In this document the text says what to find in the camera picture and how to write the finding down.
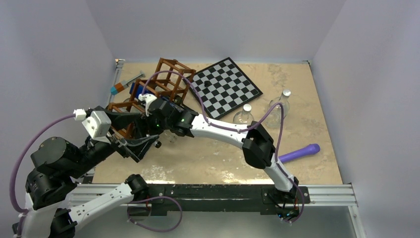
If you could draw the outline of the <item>brown wooden wine rack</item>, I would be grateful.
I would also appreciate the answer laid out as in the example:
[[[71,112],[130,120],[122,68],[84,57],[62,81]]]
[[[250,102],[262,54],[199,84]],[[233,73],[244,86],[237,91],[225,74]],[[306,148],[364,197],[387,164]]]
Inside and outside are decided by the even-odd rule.
[[[189,89],[188,85],[182,87],[181,81],[186,79],[190,83],[195,73],[176,59],[160,58],[150,79],[134,77],[134,88],[127,102],[108,104],[108,111],[129,117],[111,128],[125,139],[159,135],[166,130],[191,137],[192,122],[198,113],[181,108]]]

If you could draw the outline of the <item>blue square bottle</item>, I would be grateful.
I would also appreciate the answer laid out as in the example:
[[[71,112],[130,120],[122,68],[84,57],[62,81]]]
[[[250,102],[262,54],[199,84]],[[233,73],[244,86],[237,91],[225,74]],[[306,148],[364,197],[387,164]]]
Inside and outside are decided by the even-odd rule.
[[[132,83],[131,88],[130,88],[130,91],[129,91],[130,94],[133,93],[134,86],[135,86],[135,83]],[[154,90],[156,92],[163,91],[163,89],[160,88],[160,87],[158,87],[158,86],[156,86],[154,88]],[[143,86],[142,85],[139,85],[139,87],[138,87],[138,89],[137,89],[137,91],[135,93],[135,99],[138,99],[138,96],[142,93],[142,91],[143,91]],[[151,93],[152,92],[150,90],[148,90],[148,89],[145,90],[145,94],[151,94]],[[169,95],[168,96],[161,96],[161,97],[163,97],[167,101],[170,101],[170,96]],[[182,102],[183,102],[183,100],[182,100],[182,97],[181,96],[179,96],[178,94],[175,94],[174,99],[171,102],[174,103],[174,104],[176,104],[176,105],[181,105]]]

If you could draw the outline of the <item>clear bottle silver cap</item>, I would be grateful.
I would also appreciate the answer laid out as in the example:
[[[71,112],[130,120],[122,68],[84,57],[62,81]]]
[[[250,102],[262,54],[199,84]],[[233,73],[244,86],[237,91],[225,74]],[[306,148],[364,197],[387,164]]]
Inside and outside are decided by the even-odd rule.
[[[233,117],[234,124],[246,124],[251,125],[254,120],[251,114],[252,106],[250,104],[244,104],[242,110],[237,112]]]

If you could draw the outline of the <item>clear glass bottle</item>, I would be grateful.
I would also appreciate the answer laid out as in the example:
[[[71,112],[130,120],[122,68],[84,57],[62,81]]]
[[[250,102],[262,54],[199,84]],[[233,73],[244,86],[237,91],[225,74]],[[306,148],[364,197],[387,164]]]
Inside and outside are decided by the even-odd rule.
[[[170,130],[164,130],[163,134],[170,143],[175,143],[177,141],[177,135]]]

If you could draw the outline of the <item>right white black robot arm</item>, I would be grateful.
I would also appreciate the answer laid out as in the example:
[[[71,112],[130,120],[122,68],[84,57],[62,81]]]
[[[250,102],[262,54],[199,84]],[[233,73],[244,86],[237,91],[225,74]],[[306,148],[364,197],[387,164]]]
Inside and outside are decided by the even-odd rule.
[[[278,146],[260,123],[232,124],[209,119],[196,111],[178,110],[152,94],[141,95],[139,101],[144,103],[150,128],[169,130],[180,137],[203,137],[233,145],[243,151],[249,166],[265,171],[281,200],[289,202],[297,196],[294,176],[278,159]]]

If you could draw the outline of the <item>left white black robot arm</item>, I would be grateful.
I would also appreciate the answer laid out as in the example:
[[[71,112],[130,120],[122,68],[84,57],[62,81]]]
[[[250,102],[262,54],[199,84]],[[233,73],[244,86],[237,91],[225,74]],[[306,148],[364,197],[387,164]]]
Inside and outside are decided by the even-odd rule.
[[[102,107],[77,109],[71,117],[80,121],[88,137],[82,146],[53,136],[31,154],[34,168],[25,184],[25,207],[17,204],[15,179],[10,180],[9,195],[19,222],[13,225],[16,238],[72,238],[86,224],[113,208],[141,203],[148,196],[148,185],[140,175],[130,175],[125,182],[98,198],[73,208],[61,208],[67,195],[84,176],[113,153],[140,161],[158,135],[145,134],[127,140],[116,136],[118,129],[140,118],[139,113],[116,113]]]

